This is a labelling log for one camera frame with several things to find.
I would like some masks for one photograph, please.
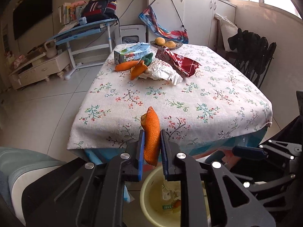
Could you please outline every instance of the red snack wrapper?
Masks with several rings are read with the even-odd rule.
[[[156,58],[163,60],[172,66],[175,66],[186,77],[194,75],[196,69],[199,67],[199,63],[197,61],[173,53],[169,50],[168,47],[158,48]]]

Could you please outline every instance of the blue children's desk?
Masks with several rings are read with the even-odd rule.
[[[90,64],[85,64],[85,65],[83,65],[82,63],[78,63],[76,65],[73,55],[80,54],[80,53],[87,52],[87,51],[97,50],[97,49],[104,49],[104,48],[109,48],[110,52],[112,52],[112,39],[111,39],[110,26],[115,22],[116,22],[115,19],[106,19],[106,20],[100,20],[100,21],[88,23],[88,24],[77,26],[72,29],[66,30],[64,32],[58,33],[57,35],[55,35],[49,39],[49,40],[54,39],[56,45],[66,44],[66,46],[67,46],[67,50],[69,52],[69,57],[70,57],[71,63],[72,63],[72,70],[65,76],[65,80],[69,80],[71,78],[71,75],[77,69],[104,64],[104,62],[97,62],[97,63],[90,63]],[[72,51],[71,46],[69,44],[70,41],[75,40],[75,39],[80,39],[82,37],[86,37],[86,36],[93,35],[96,33],[101,33],[106,30],[107,30],[108,39],[109,39],[108,44],[101,44],[101,45],[96,45],[96,46],[92,46],[89,48]]]

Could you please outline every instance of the white pillow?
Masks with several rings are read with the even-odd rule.
[[[231,50],[228,44],[228,39],[238,33],[238,27],[229,21],[227,17],[222,17],[219,14],[215,14],[217,19],[220,19],[220,29],[223,37],[223,44],[226,52],[237,52],[237,49]]]

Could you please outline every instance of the stack of books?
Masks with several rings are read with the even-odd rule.
[[[81,18],[81,12],[84,6],[78,6],[76,8],[70,7],[71,3],[64,3],[58,7],[60,23],[66,25],[76,19]]]

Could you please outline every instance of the power cord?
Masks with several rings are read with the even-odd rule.
[[[122,16],[126,13],[126,11],[129,9],[129,7],[130,7],[131,4],[133,3],[133,1],[134,1],[134,0],[131,1],[131,3],[128,5],[128,7],[127,7],[126,10],[124,11],[124,13],[119,17],[118,20],[120,20],[120,19],[122,18]],[[105,31],[104,31],[97,39],[95,39],[95,40],[93,40],[92,42],[90,42],[90,43],[85,47],[85,49],[86,49],[89,45],[91,45],[92,43],[94,43],[95,41],[97,41],[100,37],[102,37],[104,33],[105,33]]]

